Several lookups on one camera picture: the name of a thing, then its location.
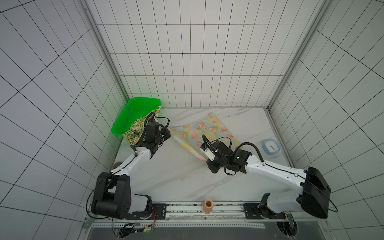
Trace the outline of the pastel floral skirt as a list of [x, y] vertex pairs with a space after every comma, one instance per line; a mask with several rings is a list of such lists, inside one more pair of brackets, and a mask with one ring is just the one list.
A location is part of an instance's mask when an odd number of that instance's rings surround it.
[[221, 141], [227, 146], [232, 144], [232, 150], [240, 145], [240, 142], [214, 113], [209, 113], [193, 123], [170, 128], [170, 132], [176, 142], [201, 161], [207, 160], [206, 155], [200, 150], [203, 144], [202, 135], [213, 143]]

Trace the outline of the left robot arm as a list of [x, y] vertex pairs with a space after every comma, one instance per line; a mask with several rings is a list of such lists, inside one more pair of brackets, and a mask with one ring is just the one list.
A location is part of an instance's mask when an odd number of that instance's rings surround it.
[[93, 191], [91, 213], [105, 218], [122, 220], [129, 214], [147, 218], [152, 214], [152, 198], [134, 194], [131, 180], [134, 173], [148, 162], [158, 148], [171, 137], [168, 125], [156, 120], [146, 123], [139, 141], [131, 146], [131, 154], [111, 172], [102, 172]]

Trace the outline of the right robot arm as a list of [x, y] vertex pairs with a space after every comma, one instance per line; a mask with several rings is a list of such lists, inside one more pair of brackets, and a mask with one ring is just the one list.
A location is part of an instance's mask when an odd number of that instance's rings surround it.
[[249, 213], [258, 219], [283, 219], [285, 213], [305, 212], [318, 219], [327, 219], [331, 188], [316, 168], [306, 170], [282, 166], [264, 160], [256, 154], [242, 150], [242, 143], [235, 150], [221, 141], [204, 141], [200, 149], [207, 157], [206, 164], [212, 173], [224, 169], [225, 174], [237, 172], [264, 177], [282, 186], [279, 193], [265, 193], [262, 200]]

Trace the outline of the green lemon print skirt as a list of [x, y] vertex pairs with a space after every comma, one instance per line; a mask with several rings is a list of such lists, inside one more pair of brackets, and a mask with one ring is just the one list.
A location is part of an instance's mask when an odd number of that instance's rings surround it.
[[132, 146], [136, 145], [145, 129], [145, 120], [152, 114], [157, 117], [160, 113], [161, 106], [158, 106], [155, 110], [147, 114], [145, 117], [140, 117], [134, 121], [129, 130], [123, 133], [124, 139]]

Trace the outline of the green plastic basket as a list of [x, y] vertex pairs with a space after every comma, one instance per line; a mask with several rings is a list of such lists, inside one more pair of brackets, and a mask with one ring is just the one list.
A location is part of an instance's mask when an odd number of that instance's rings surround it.
[[159, 99], [136, 97], [128, 101], [112, 127], [112, 133], [122, 137], [139, 118], [146, 117], [162, 103]]

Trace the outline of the blue rimmed container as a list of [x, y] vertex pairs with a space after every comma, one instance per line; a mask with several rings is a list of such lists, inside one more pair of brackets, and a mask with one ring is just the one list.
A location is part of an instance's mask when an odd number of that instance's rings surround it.
[[281, 147], [274, 139], [267, 139], [262, 142], [262, 148], [269, 158], [275, 158], [281, 154]]

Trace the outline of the grey ceramic mug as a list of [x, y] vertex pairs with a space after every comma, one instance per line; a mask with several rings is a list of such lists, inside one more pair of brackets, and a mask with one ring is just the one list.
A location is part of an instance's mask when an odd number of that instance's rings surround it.
[[119, 167], [123, 162], [115, 162], [114, 165], [113, 165], [113, 168], [112, 170], [116, 169], [117, 167]]

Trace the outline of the right electronics board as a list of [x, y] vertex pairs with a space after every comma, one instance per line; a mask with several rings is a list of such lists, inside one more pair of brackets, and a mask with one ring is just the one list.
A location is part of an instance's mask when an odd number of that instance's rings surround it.
[[284, 212], [286, 217], [285, 222], [277, 222], [277, 227], [281, 233], [288, 238], [295, 238], [298, 234], [298, 225], [291, 212]]

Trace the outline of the electronics board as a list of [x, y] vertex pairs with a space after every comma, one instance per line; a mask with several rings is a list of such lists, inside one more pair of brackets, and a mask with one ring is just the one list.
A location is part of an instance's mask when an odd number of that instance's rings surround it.
[[277, 227], [281, 233], [288, 238], [295, 238], [298, 234], [298, 225], [291, 212], [284, 212], [286, 217], [285, 222], [277, 222]]
[[146, 232], [152, 229], [154, 224], [142, 227], [142, 228], [135, 228], [134, 223], [128, 223], [125, 224], [122, 228], [119, 228], [114, 231], [115, 236], [118, 239], [124, 239], [130, 234], [135, 234], [135, 233], [141, 233], [141, 232]]

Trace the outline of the left electronics board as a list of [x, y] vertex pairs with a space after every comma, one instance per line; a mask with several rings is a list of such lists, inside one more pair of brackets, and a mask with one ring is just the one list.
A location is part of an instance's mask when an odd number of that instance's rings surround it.
[[142, 228], [135, 228], [134, 223], [128, 223], [125, 224], [122, 228], [119, 228], [114, 231], [115, 236], [118, 239], [124, 239], [130, 234], [135, 234], [135, 233], [141, 233], [141, 232], [146, 232], [152, 229], [154, 224], [142, 227]]

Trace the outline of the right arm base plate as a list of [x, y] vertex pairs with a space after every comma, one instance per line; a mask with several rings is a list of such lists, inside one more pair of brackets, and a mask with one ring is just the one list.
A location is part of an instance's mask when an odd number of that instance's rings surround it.
[[245, 203], [243, 204], [245, 218], [247, 220], [285, 220], [284, 213], [276, 214], [270, 211], [267, 207], [260, 209], [259, 203]]

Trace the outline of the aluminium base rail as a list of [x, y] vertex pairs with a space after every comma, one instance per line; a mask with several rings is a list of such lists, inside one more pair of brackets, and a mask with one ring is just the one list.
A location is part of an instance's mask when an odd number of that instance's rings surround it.
[[[151, 230], [158, 228], [249, 228], [262, 229], [266, 224], [276, 224], [285, 220], [247, 220], [243, 204], [258, 202], [214, 202], [213, 211], [206, 215], [202, 210], [201, 202], [155, 202], [154, 204], [167, 204], [167, 213], [164, 220], [115, 220], [111, 218], [86, 220], [83, 231], [103, 228], [117, 230], [125, 224], [134, 223], [135, 228], [142, 228], [154, 224]], [[318, 223], [321, 219], [304, 212], [291, 212], [295, 222]]]

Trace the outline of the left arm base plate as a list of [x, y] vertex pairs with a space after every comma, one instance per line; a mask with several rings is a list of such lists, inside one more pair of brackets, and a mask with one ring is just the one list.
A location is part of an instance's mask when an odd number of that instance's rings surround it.
[[150, 204], [142, 212], [129, 213], [126, 220], [164, 220], [167, 213], [167, 204]]

